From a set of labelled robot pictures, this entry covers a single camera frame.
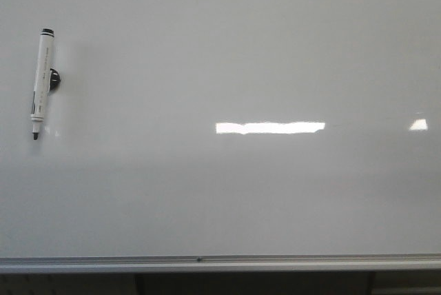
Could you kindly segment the white whiteboard marker black tip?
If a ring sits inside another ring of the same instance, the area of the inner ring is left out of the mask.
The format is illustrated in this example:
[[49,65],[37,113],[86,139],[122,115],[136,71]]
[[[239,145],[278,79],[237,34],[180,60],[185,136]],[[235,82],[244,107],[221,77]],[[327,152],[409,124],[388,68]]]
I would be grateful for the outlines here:
[[54,30],[44,28],[39,39],[39,53],[37,69],[34,80],[34,95],[30,119],[32,122],[32,135],[36,141],[44,122],[48,93],[50,91],[50,79],[52,75],[52,56],[54,47]]

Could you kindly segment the white glossy whiteboard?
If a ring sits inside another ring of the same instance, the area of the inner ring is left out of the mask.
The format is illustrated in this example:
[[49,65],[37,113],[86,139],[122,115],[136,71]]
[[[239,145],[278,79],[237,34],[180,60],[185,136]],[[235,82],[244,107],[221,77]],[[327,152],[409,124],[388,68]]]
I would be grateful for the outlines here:
[[439,252],[440,0],[1,0],[3,257]]

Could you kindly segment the black round magnetic marker holder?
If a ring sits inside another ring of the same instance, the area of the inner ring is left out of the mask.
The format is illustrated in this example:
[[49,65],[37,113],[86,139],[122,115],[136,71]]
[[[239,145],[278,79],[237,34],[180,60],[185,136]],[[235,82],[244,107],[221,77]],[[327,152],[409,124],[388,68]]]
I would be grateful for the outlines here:
[[53,91],[56,90],[59,86],[59,84],[61,83],[61,76],[59,74],[59,72],[57,70],[55,70],[54,68],[50,69],[51,73],[50,73],[50,86],[49,86],[49,91]]

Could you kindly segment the aluminium whiteboard bottom frame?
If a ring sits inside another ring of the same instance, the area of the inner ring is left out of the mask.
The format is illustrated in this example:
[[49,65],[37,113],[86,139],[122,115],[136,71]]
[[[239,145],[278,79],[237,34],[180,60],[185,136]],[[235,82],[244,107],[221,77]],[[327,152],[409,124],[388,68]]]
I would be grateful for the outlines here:
[[440,269],[439,254],[34,257],[1,259],[2,274],[340,272]]

